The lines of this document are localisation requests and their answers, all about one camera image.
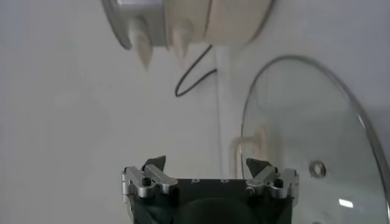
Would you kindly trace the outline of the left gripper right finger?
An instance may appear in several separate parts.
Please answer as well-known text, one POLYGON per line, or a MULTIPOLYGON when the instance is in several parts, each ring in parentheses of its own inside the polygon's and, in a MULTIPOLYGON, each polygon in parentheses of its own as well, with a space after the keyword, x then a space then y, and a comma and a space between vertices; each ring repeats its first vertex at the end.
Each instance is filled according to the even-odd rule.
POLYGON ((253 188, 255 195, 269 195, 278 200, 290 198, 292 205, 298 204, 299 174, 294 169, 279 171, 268 161, 246 159, 252 178, 246 180, 247 187, 253 188))

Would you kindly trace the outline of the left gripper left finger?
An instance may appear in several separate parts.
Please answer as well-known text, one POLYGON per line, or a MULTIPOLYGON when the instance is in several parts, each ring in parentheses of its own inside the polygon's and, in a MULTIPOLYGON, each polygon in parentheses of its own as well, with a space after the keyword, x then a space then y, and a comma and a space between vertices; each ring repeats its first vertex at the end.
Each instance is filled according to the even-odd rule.
POLYGON ((121 173, 123 202, 129 204, 131 196, 152 198, 157 190, 169 195, 179 181, 164 173, 165 164, 166 156, 158 156, 147 159, 140 169, 125 167, 121 173))

